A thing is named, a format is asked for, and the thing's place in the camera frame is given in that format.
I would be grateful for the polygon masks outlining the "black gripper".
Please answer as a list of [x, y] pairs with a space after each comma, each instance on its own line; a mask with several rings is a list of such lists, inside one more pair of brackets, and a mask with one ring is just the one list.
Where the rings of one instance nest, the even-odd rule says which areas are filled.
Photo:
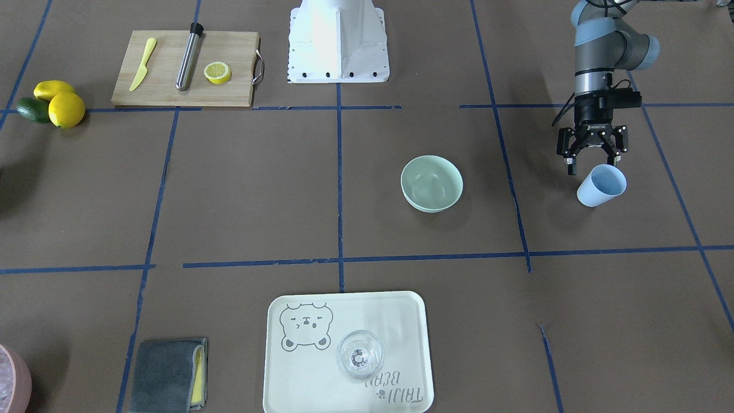
[[583, 149], [601, 148], [607, 155], [606, 165], [616, 166], [622, 154], [628, 152], [628, 128], [613, 126], [614, 110], [605, 105], [607, 92], [572, 94], [559, 111], [557, 120], [573, 110], [574, 127], [559, 129], [557, 154], [567, 163], [567, 174], [577, 175], [577, 155]]

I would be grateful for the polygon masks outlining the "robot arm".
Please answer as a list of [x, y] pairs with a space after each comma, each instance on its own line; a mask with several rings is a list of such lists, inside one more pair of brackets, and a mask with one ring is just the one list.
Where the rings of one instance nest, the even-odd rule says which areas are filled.
[[607, 164], [614, 166], [628, 152], [629, 129], [614, 125], [614, 111], [642, 105], [642, 97], [629, 79], [614, 81], [617, 70], [649, 68], [659, 57], [656, 37], [632, 28], [624, 17], [635, 1], [580, 1], [571, 13], [575, 28], [575, 89], [553, 120], [569, 111], [574, 124], [559, 129], [556, 152], [576, 175], [582, 150], [601, 148]]

